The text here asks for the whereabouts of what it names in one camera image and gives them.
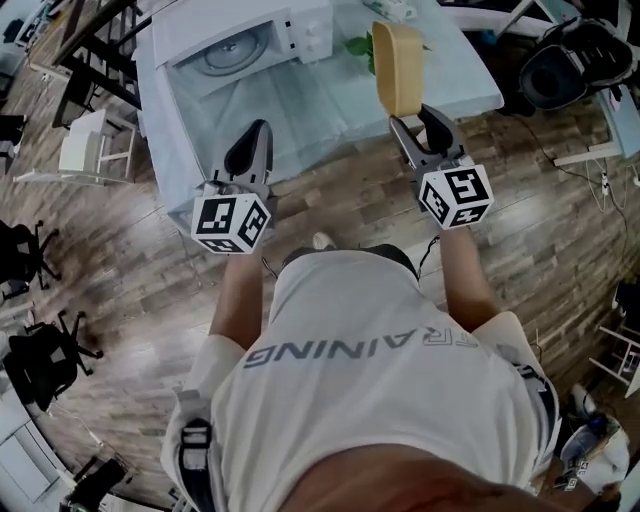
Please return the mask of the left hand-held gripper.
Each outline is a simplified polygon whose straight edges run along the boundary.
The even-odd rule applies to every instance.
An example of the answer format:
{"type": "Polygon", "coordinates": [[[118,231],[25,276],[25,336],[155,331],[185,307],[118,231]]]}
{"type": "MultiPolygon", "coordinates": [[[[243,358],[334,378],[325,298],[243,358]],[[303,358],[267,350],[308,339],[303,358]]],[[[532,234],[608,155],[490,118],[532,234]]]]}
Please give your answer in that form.
{"type": "Polygon", "coordinates": [[[273,134],[257,119],[225,155],[227,180],[204,184],[194,200],[191,238],[215,254],[252,254],[275,229],[277,196],[268,179],[273,164],[273,134]]]}

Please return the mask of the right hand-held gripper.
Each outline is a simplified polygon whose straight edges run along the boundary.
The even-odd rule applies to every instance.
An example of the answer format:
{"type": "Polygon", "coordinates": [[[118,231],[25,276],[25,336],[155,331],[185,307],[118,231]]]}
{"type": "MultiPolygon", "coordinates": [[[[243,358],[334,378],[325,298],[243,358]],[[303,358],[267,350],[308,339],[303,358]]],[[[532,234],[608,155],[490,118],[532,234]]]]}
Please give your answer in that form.
{"type": "Polygon", "coordinates": [[[389,128],[413,171],[410,185],[420,210],[430,214],[442,230],[481,222],[494,203],[485,167],[466,154],[462,133],[441,111],[423,104],[418,118],[427,149],[400,118],[390,116],[389,128]]]}

